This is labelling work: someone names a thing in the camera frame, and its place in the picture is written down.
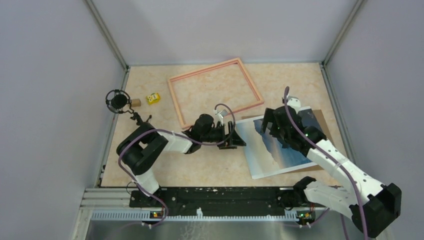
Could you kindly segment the blue mountain landscape photo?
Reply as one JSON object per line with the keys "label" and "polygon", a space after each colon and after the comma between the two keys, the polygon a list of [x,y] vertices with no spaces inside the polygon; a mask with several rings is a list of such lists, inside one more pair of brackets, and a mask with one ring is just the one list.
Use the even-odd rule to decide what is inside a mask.
{"label": "blue mountain landscape photo", "polygon": [[243,150],[252,179],[322,169],[291,147],[282,148],[269,130],[261,133],[262,122],[260,115],[236,123],[237,133],[246,142]]}

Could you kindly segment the pink wooden picture frame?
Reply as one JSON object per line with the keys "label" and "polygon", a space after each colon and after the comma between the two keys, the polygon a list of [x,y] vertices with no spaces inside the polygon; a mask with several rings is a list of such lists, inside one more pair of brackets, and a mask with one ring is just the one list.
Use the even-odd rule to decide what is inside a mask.
{"label": "pink wooden picture frame", "polygon": [[239,113],[265,102],[239,57],[173,76],[168,87],[182,129],[193,125],[199,114],[211,113],[216,104]]}

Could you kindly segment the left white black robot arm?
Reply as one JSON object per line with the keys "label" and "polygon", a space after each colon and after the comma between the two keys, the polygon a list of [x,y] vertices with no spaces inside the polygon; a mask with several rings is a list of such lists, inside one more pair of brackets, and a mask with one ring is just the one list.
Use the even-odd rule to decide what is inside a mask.
{"label": "left white black robot arm", "polygon": [[192,154],[201,146],[217,146],[220,150],[245,147],[235,125],[214,122],[209,114],[202,114],[194,125],[183,132],[172,132],[141,122],[139,127],[117,147],[118,164],[129,174],[142,192],[141,200],[149,207],[160,202],[160,185],[152,166],[163,152]]}

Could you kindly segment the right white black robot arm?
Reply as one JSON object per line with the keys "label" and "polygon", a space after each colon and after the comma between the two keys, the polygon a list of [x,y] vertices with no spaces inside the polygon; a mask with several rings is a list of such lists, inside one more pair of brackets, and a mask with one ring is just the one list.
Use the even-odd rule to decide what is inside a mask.
{"label": "right white black robot arm", "polygon": [[401,214],[402,191],[394,183],[371,177],[344,156],[315,126],[304,126],[289,105],[266,108],[261,132],[269,134],[320,166],[339,186],[329,186],[306,176],[293,186],[293,200],[325,206],[351,219],[365,237],[380,235]]}

